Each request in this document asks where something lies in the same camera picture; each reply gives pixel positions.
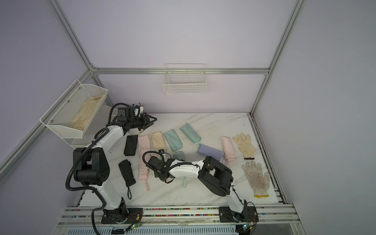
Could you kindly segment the black umbrella sleeve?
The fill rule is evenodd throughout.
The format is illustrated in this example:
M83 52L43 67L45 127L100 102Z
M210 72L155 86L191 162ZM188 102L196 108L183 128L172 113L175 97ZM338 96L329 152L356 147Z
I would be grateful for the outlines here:
M124 151L123 151L124 155L134 156L136 154L137 145L138 145L138 135L127 136Z

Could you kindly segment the yellow umbrella sleeve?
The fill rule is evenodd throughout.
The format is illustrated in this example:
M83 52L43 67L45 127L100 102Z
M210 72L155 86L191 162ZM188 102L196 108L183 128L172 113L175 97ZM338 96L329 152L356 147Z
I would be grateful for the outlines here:
M159 152L160 150L166 151L167 146L164 140L164 136L161 132L155 132L151 134L153 149L156 152Z

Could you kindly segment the green umbrella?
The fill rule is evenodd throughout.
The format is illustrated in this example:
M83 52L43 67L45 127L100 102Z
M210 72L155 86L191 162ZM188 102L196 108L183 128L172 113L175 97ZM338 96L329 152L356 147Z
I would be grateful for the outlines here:
M201 137L196 133L196 131L188 123L182 126L179 130L181 130L192 143L194 144L200 143Z
M176 152L174 152L173 153L173 157L174 157L174 159L179 160L179 161L185 161L186 160L183 151L176 151ZM182 186L183 186L184 189L187 187L186 177L183 177L183 184L182 184Z

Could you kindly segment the green umbrella sleeve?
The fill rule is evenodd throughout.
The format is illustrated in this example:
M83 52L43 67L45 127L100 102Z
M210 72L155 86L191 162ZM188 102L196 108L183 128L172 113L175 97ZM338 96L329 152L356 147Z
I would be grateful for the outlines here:
M163 135L173 152L183 148L183 143L181 142L175 130L171 129L165 132Z

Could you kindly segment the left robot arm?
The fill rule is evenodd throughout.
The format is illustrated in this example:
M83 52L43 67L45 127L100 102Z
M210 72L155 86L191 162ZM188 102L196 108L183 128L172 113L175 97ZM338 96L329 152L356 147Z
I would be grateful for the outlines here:
M104 215L127 217L129 212L125 201L108 179L110 166L106 153L131 129L142 132L156 121L157 118L145 113L140 104L113 105L106 126L95 134L94 140L73 151L73 166L65 181L66 189L92 191L102 202L100 210Z

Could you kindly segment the pink umbrella sleeve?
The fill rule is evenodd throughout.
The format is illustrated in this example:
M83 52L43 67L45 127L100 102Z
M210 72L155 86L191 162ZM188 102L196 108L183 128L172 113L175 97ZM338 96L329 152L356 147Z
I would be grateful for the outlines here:
M148 135L138 137L138 154L142 158L143 154L151 150L150 139Z

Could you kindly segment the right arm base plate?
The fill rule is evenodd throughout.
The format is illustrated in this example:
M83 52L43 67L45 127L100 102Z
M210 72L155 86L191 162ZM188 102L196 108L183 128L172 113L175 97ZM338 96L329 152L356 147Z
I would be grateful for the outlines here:
M221 223L225 222L258 222L259 217L255 207L246 207L243 212L234 212L229 207L219 207L219 220Z

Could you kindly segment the black umbrella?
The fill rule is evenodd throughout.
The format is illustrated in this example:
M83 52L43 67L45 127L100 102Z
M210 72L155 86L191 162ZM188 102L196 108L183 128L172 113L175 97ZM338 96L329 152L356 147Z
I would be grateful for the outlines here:
M130 187L136 184L131 163L128 160L123 160L118 164L118 167L127 187L127 197L131 200L132 193Z

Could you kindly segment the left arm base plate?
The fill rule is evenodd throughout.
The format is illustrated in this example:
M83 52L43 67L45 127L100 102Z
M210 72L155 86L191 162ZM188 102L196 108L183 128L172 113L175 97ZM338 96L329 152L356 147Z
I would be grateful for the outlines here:
M125 210L103 210L101 224L132 224L141 221L143 208L127 208Z

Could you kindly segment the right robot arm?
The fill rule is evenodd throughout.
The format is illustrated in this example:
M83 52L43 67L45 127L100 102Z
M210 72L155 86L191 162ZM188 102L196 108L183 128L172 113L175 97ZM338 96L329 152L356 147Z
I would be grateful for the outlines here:
M196 162L165 159L167 153L147 151L142 155L143 163L154 172L156 178L171 183L179 177L198 179L211 193L225 198L231 220L244 222L248 216L248 202L238 196L233 185L232 171L211 156Z

